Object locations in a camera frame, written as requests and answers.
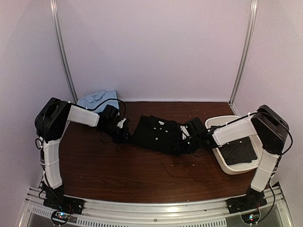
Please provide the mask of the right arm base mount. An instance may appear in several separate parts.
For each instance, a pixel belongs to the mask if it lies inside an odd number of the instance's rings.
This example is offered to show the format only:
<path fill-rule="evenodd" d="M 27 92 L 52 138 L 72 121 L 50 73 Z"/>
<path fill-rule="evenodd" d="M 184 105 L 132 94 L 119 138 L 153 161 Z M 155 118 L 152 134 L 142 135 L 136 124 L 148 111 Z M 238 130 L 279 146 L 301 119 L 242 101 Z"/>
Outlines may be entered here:
<path fill-rule="evenodd" d="M 226 204 L 229 213 L 233 214 L 267 205 L 267 200 L 263 191 L 259 192 L 249 187 L 245 195 L 229 198 L 227 199 Z"/>

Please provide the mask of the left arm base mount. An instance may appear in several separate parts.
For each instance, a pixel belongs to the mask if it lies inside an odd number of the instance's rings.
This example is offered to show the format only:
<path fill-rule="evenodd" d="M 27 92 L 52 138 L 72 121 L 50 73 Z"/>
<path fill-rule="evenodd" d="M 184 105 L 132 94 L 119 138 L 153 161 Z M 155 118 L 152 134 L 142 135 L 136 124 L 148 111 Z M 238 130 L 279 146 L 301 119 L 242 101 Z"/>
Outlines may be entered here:
<path fill-rule="evenodd" d="M 68 214 L 82 214 L 84 200 L 65 196 L 63 185 L 56 189 L 51 189 L 43 183 L 42 190 L 45 192 L 45 199 L 43 202 L 44 206 L 60 210 Z"/>

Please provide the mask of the black long sleeve shirt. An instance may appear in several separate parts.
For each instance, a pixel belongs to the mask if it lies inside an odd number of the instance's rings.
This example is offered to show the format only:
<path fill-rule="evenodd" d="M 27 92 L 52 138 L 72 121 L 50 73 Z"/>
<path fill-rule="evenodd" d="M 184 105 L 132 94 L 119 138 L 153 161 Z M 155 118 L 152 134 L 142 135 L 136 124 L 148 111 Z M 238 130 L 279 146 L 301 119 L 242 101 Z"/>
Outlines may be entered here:
<path fill-rule="evenodd" d="M 189 153 L 182 139 L 180 124 L 153 115 L 140 117 L 131 142 L 164 154 L 180 156 Z"/>

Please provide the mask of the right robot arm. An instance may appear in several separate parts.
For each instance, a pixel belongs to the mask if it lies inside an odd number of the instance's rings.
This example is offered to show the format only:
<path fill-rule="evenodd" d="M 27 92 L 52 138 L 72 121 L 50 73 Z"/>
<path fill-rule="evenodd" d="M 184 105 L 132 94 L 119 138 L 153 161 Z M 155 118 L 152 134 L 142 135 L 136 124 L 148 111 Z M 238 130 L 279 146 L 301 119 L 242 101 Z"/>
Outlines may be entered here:
<path fill-rule="evenodd" d="M 183 140 L 191 139 L 202 133 L 199 141 L 210 149 L 219 148 L 232 141 L 250 136 L 259 138 L 263 153 L 249 187 L 252 191 L 243 197 L 242 202 L 249 209 L 254 208 L 261 201 L 260 193 L 270 185 L 270 179 L 275 174 L 284 155 L 283 149 L 287 137 L 290 137 L 291 143 L 293 143 L 288 124 L 267 105 L 262 105 L 257 111 L 216 128 L 204 127 L 193 134 L 189 134 L 187 126 L 179 126 L 178 130 L 181 132 Z"/>

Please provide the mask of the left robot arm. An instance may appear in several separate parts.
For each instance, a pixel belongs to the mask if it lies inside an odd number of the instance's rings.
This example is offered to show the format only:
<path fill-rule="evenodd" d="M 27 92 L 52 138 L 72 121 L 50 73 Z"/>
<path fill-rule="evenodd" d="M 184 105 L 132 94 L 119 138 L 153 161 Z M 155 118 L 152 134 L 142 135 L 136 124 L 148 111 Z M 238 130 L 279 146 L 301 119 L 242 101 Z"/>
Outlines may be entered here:
<path fill-rule="evenodd" d="M 130 120 L 119 109 L 106 105 L 103 111 L 88 109 L 71 102 L 52 97 L 35 119 L 40 163 L 44 182 L 52 190 L 62 186 L 59 165 L 59 146 L 68 122 L 75 122 L 107 134 L 114 143 L 128 143 Z"/>

